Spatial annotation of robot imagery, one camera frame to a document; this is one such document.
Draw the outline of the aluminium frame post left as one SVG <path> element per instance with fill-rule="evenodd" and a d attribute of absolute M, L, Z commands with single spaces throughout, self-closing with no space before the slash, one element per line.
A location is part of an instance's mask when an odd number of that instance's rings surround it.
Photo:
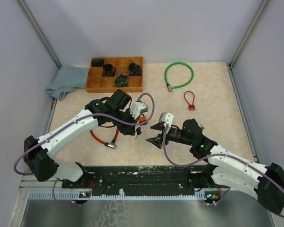
<path fill-rule="evenodd" d="M 50 44 L 49 39 L 46 37 L 43 29 L 39 25 L 36 17 L 34 16 L 33 12 L 31 11 L 30 7 L 28 6 L 28 4 L 26 3 L 25 0 L 16 0 L 16 2 L 18 4 L 18 6 L 20 7 L 20 9 L 22 10 L 25 17 L 28 19 L 30 25 L 32 26 L 34 32 L 36 33 L 36 35 L 39 38 L 42 45 L 44 46 L 45 50 L 49 54 L 50 58 L 52 59 L 52 61 L 56 65 L 56 67 L 58 69 L 60 69 L 62 67 L 61 61 L 60 61 L 58 55 L 56 54 L 54 48 Z"/>

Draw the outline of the wooden compartment tray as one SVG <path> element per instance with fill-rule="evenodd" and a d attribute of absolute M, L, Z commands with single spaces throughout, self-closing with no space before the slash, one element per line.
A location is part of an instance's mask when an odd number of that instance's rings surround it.
<path fill-rule="evenodd" d="M 93 57 L 88 72 L 86 91 L 113 93 L 143 91 L 143 57 Z"/>

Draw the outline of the black yellow rolled item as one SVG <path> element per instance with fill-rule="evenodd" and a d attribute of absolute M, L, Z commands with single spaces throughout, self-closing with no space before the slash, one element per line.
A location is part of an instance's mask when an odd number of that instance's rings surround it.
<path fill-rule="evenodd" d="M 126 74 L 120 74 L 114 80 L 115 87 L 127 87 L 129 77 Z"/>

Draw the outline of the black rolled item far left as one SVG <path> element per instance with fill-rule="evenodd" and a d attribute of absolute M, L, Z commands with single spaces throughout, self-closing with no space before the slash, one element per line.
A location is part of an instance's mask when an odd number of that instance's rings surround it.
<path fill-rule="evenodd" d="M 92 59 L 91 66 L 92 67 L 102 67 L 104 65 L 104 61 L 105 59 L 103 58 Z"/>

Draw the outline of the aluminium frame post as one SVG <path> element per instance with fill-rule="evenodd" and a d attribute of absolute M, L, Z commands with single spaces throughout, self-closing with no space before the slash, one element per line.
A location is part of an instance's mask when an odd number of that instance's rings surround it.
<path fill-rule="evenodd" d="M 32 26 L 34 32 L 36 33 L 36 35 L 39 38 L 42 45 L 44 46 L 45 50 L 49 54 L 50 58 L 52 59 L 52 61 L 56 65 L 56 67 L 58 69 L 60 69 L 62 67 L 61 61 L 60 61 L 58 55 L 56 54 L 54 48 L 50 44 L 49 39 L 46 37 L 43 29 L 39 25 L 36 17 L 34 16 L 33 12 L 31 11 L 30 7 L 28 6 L 28 4 L 26 3 L 25 0 L 16 0 L 16 2 L 18 4 L 18 6 L 20 7 L 20 9 L 22 10 L 25 17 L 28 19 L 30 25 Z"/>
<path fill-rule="evenodd" d="M 244 34 L 234 56 L 232 57 L 230 63 L 228 64 L 229 69 L 233 69 L 238 62 L 240 56 L 242 55 L 243 51 L 245 50 L 249 40 L 252 38 L 253 33 L 255 32 L 259 22 L 261 21 L 262 17 L 264 16 L 265 12 L 267 11 L 268 5 L 271 1 L 270 0 L 263 0 L 256 11 L 246 33 Z"/>

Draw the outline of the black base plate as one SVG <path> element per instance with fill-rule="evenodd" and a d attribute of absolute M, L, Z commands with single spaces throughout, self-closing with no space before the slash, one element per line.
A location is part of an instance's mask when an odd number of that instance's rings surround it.
<path fill-rule="evenodd" d="M 81 180 L 63 180 L 64 189 L 91 189 L 94 196 L 180 196 L 217 188 L 209 166 L 87 166 Z"/>

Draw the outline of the grey blue cloth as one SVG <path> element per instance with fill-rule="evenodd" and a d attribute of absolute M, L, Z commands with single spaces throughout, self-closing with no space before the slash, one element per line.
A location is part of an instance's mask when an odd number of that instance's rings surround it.
<path fill-rule="evenodd" d="M 45 91 L 51 97 L 62 101 L 70 92 L 86 87 L 88 72 L 88 68 L 63 65 Z"/>

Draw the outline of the orange black padlock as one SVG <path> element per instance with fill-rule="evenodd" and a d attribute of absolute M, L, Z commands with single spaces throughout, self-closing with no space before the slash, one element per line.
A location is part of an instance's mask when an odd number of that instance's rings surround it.
<path fill-rule="evenodd" d="M 139 116 L 139 123 L 147 123 L 147 119 L 144 115 Z"/>

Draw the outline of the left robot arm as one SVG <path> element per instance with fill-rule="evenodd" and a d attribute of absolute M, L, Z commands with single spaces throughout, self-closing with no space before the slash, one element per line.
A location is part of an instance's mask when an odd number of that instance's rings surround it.
<path fill-rule="evenodd" d="M 79 162 L 68 163 L 57 159 L 58 154 L 82 134 L 107 122 L 115 124 L 124 135 L 135 134 L 135 125 L 140 114 L 149 107 L 141 100 L 132 101 L 130 95 L 118 89 L 112 96 L 89 102 L 75 117 L 46 135 L 25 139 L 24 162 L 37 181 L 52 177 L 66 179 L 82 188 L 89 182 Z"/>

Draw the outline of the aluminium frame post right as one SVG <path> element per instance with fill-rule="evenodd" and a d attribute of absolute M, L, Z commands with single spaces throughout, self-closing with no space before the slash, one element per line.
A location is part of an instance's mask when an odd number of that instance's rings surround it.
<path fill-rule="evenodd" d="M 249 40 L 252 38 L 253 33 L 255 32 L 259 22 L 261 21 L 262 17 L 264 16 L 265 12 L 267 11 L 268 5 L 271 1 L 270 0 L 263 0 L 256 11 L 246 33 L 244 34 L 234 56 L 232 57 L 230 63 L 228 64 L 229 69 L 233 69 L 238 62 L 240 56 L 242 55 L 243 51 L 245 50 Z"/>

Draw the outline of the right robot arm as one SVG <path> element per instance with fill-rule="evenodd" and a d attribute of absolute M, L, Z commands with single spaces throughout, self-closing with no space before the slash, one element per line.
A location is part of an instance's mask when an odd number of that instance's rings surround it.
<path fill-rule="evenodd" d="M 284 208 L 284 170 L 278 164 L 266 166 L 246 160 L 223 148 L 203 135 L 195 119 L 184 121 L 182 128 L 159 122 L 151 126 L 160 131 L 157 137 L 147 139 L 165 149 L 169 141 L 189 145 L 190 153 L 207 162 L 210 170 L 202 175 L 207 187 L 227 186 L 256 199 L 265 209 L 281 216 Z"/>

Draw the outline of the black rolled item right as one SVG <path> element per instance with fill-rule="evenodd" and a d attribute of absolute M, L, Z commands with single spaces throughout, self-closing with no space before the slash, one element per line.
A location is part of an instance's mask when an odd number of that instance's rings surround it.
<path fill-rule="evenodd" d="M 142 67 L 141 65 L 131 62 L 128 66 L 129 75 L 130 76 L 141 76 L 142 75 Z"/>

